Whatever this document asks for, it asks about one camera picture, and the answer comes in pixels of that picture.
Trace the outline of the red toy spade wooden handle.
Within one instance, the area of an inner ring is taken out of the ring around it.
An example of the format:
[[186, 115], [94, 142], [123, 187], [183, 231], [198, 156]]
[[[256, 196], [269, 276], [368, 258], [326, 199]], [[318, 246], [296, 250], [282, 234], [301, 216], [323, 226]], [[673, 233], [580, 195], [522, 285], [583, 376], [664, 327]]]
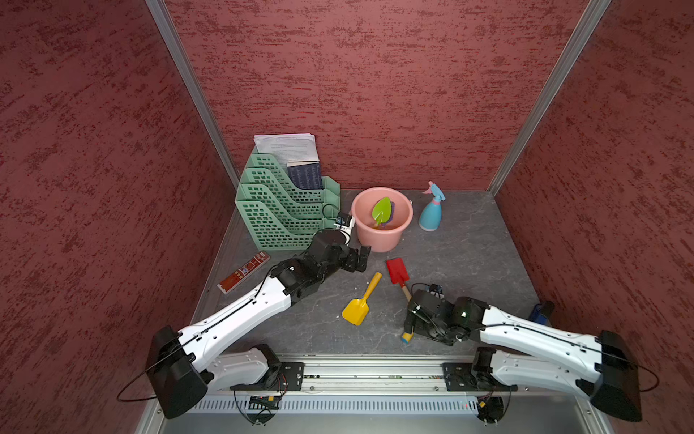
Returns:
[[403, 259], [395, 258], [392, 260], [387, 260], [386, 266], [390, 275], [391, 283], [399, 286], [406, 300], [410, 302], [412, 296], [407, 285], [408, 281], [410, 280], [410, 276], [408, 276], [408, 271]]

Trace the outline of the yellow toy scoop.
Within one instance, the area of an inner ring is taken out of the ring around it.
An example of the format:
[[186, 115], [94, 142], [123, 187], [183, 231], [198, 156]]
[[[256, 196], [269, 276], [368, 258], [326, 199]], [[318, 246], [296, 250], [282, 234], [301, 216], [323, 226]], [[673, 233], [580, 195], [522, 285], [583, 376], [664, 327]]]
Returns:
[[368, 306], [368, 300], [374, 290], [378, 287], [381, 282], [382, 274], [376, 272], [370, 281], [367, 290], [365, 291], [362, 298], [353, 299], [343, 310], [342, 317], [344, 320], [350, 324], [359, 327], [366, 316], [368, 315], [370, 308]]

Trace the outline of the green toy trowel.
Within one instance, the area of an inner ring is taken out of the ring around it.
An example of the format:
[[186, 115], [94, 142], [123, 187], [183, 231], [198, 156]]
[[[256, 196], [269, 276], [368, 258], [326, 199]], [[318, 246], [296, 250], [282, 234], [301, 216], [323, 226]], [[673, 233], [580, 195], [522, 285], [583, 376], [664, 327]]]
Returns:
[[386, 228], [387, 224], [384, 222], [386, 221], [388, 211], [390, 211], [390, 201], [390, 197], [383, 197], [372, 209], [372, 219], [374, 220], [374, 228], [376, 230], [383, 230]]

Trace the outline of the teal pink spray bottle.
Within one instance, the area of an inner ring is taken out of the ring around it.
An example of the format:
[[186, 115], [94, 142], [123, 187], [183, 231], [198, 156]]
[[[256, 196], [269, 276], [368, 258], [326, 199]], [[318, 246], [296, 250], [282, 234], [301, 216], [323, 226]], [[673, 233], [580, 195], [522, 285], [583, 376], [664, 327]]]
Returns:
[[425, 207], [419, 217], [419, 227], [424, 231], [436, 231], [442, 221], [441, 204], [446, 200], [443, 191], [432, 181], [428, 182], [428, 189], [424, 191], [424, 195], [432, 195], [431, 202]]

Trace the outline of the purple toy shovel pink handle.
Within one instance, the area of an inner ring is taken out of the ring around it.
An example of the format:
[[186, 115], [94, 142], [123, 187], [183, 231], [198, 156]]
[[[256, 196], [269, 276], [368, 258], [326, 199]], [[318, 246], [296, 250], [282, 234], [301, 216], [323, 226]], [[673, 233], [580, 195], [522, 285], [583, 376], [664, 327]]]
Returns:
[[386, 215], [386, 221], [384, 222], [385, 224], [389, 224], [392, 221], [394, 214], [395, 214], [394, 202], [390, 201], [389, 204], [390, 204], [390, 211], [388, 211], [388, 213]]

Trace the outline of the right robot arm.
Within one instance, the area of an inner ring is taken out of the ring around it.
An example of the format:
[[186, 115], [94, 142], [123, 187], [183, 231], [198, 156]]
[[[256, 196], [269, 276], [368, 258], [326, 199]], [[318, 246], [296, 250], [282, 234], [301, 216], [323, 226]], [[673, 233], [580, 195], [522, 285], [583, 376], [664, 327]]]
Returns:
[[444, 363], [443, 373], [448, 391], [480, 392], [480, 420], [499, 421], [508, 407], [502, 393], [531, 386], [573, 394], [622, 421], [642, 421], [639, 373], [644, 368], [619, 334], [571, 333], [475, 298], [450, 302], [438, 285], [403, 291], [408, 299], [404, 342], [424, 336], [447, 346], [477, 343], [470, 363]]

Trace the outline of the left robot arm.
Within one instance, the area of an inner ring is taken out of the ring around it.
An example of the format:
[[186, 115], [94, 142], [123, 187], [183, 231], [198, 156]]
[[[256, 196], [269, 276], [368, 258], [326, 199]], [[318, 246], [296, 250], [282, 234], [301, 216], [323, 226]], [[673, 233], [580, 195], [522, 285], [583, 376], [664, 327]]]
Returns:
[[363, 272], [370, 246], [354, 249], [338, 229], [316, 233], [309, 247], [271, 267], [257, 287], [224, 309], [179, 331], [157, 331], [143, 372], [167, 419], [191, 410], [208, 392], [237, 386], [272, 388], [281, 363], [267, 345], [226, 356], [254, 328], [306, 298], [337, 271]]

